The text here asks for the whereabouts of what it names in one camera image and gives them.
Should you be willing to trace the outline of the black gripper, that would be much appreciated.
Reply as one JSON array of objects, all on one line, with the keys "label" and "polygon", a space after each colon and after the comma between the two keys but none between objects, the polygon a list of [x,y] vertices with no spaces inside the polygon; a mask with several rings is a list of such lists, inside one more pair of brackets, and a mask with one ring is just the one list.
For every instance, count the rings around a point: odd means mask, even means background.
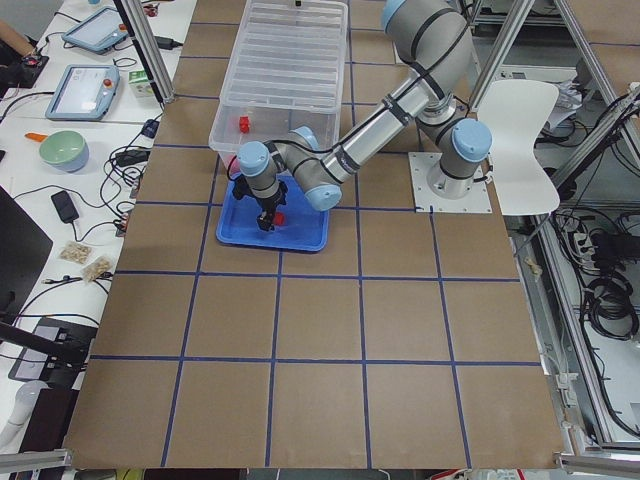
[{"label": "black gripper", "polygon": [[236,200],[245,196],[254,198],[260,205],[261,214],[256,218],[257,225],[262,231],[275,229],[274,215],[278,212],[279,205],[286,205],[287,185],[277,177],[267,179],[264,184],[258,182],[257,177],[238,175],[233,180],[232,194]]}]

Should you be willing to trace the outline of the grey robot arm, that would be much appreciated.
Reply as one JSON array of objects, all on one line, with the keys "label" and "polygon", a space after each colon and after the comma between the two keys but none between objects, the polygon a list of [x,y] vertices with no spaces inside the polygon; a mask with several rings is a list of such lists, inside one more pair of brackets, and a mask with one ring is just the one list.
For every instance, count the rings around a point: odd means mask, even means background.
[{"label": "grey robot arm", "polygon": [[492,136],[485,124],[457,111],[453,96],[471,60],[468,23],[444,1],[389,1],[381,26],[409,75],[364,121],[327,150],[314,149],[302,128],[287,139],[240,148],[232,194],[257,202],[260,229],[273,229],[277,209],[286,202],[288,188],[280,173],[291,174],[315,210],[329,210],[341,200],[342,184],[411,122],[441,151],[427,174],[429,188],[447,199],[462,198],[469,190]]}]

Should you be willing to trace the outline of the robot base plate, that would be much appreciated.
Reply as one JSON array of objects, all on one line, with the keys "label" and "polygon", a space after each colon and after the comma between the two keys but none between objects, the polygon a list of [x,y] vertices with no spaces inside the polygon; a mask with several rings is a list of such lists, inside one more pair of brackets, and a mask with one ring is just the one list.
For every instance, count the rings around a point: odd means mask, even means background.
[{"label": "robot base plate", "polygon": [[470,178],[458,180],[441,169],[440,153],[408,154],[415,210],[422,213],[491,214],[487,182],[477,166]]}]

